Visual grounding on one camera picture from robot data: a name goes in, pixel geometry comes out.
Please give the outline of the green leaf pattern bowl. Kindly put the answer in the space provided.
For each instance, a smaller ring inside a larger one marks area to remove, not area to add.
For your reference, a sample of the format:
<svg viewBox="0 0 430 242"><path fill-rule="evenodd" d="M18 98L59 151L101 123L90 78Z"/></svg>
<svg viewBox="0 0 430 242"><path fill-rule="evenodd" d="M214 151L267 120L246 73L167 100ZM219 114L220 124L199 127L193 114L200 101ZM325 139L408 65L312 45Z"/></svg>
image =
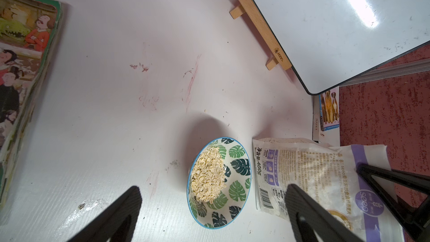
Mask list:
<svg viewBox="0 0 430 242"><path fill-rule="evenodd" d="M206 229L232 223L249 197L252 168L244 146L230 137L205 145L188 175L187 202L191 215Z"/></svg>

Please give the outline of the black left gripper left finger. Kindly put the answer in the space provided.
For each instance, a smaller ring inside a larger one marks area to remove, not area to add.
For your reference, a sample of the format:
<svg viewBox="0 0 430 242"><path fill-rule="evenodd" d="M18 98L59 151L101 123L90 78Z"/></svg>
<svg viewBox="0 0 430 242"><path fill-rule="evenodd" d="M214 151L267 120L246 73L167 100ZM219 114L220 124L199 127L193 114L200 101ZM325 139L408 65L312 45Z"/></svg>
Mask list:
<svg viewBox="0 0 430 242"><path fill-rule="evenodd" d="M132 186L70 241L130 242L141 206L140 189Z"/></svg>

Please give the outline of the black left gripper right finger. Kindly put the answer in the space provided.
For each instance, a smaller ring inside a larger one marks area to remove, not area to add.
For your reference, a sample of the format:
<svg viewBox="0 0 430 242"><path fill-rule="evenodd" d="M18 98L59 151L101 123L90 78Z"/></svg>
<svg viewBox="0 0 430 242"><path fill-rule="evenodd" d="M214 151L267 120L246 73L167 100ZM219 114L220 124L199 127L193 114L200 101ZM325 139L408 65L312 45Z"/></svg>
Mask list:
<svg viewBox="0 0 430 242"><path fill-rule="evenodd" d="M297 242L361 241L299 186L288 185L284 201Z"/></svg>

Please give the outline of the instant oatmeal bag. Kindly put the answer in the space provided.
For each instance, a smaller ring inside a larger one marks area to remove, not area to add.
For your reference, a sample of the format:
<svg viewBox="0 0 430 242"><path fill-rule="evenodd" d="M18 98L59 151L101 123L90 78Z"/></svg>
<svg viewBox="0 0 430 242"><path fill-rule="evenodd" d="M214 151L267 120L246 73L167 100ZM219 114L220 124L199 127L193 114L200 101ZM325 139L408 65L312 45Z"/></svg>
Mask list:
<svg viewBox="0 0 430 242"><path fill-rule="evenodd" d="M257 208L288 219L287 187L299 186L365 242L402 242L383 201L357 174L360 164L390 169L385 145L332 147L305 138L253 141Z"/></svg>

